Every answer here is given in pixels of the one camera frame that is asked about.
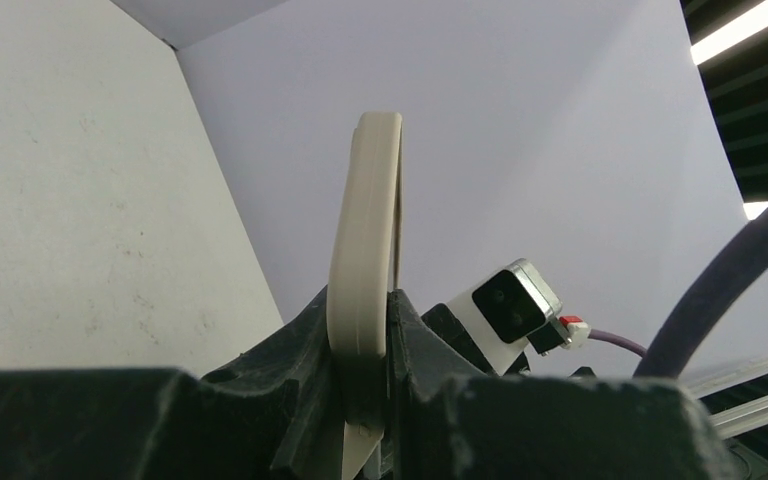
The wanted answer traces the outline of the beige phone case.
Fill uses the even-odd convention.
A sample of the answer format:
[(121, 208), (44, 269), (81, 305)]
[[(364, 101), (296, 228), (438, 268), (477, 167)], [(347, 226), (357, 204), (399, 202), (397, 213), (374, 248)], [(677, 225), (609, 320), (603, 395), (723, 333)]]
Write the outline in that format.
[(402, 122), (395, 112), (365, 112), (353, 131), (329, 271), (327, 335), (345, 418), (345, 479), (360, 472), (385, 430), (386, 313), (395, 272)]

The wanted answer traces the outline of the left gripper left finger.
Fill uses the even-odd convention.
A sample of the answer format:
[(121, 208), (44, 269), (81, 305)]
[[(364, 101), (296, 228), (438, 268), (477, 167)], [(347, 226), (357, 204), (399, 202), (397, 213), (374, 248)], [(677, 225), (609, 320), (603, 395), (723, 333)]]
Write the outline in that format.
[(0, 479), (338, 479), (343, 421), (317, 295), (201, 378), (0, 371)]

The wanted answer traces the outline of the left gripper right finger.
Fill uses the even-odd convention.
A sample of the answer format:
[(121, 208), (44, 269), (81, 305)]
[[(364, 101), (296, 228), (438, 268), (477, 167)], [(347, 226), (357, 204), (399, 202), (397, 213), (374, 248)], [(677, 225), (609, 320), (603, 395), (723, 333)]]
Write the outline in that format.
[(488, 376), (388, 297), (397, 479), (736, 479), (704, 406), (661, 380)]

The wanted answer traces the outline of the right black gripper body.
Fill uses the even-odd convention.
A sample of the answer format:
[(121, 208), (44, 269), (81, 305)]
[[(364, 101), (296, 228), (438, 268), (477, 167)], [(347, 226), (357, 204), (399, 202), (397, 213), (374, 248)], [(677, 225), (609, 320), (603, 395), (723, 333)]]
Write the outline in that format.
[(434, 305), (421, 316), (423, 323), (461, 357), (490, 376), (499, 376), (486, 356), (447, 305)]

